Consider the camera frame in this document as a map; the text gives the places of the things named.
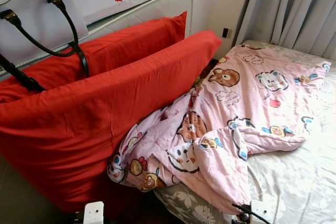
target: red pillowcase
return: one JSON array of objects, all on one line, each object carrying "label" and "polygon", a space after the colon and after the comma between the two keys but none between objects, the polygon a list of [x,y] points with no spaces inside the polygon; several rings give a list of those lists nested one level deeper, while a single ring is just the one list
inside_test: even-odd
[{"label": "red pillowcase", "polygon": [[[80,45],[88,60],[90,76],[127,65],[184,39],[186,16],[184,12],[174,18],[151,20]],[[46,90],[85,78],[77,54],[67,58],[52,56],[25,69],[24,73]],[[0,82],[0,103],[33,94],[14,77]]]},{"label": "red pillowcase", "polygon": [[108,179],[109,157],[132,125],[190,89],[220,44],[204,31],[120,68],[0,104],[0,152],[63,211],[103,200],[115,217],[137,193]]}]

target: gray floral bedsheet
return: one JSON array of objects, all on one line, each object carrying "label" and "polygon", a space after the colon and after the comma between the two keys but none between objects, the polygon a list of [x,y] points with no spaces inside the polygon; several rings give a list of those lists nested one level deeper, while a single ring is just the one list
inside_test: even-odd
[{"label": "gray floral bedsheet", "polygon": [[[313,66],[325,59],[287,48],[269,47],[295,62]],[[336,61],[320,92],[314,120],[319,122],[310,140],[293,152],[255,155],[248,160],[252,199],[276,205],[276,224],[336,223]],[[183,184],[156,190],[157,198],[185,223],[230,224],[220,212]]]}]

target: gray curtain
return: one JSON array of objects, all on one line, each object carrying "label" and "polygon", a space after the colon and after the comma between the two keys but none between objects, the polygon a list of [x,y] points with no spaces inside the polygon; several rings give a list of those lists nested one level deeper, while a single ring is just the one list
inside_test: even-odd
[{"label": "gray curtain", "polygon": [[249,0],[236,44],[246,39],[336,60],[336,0]]}]

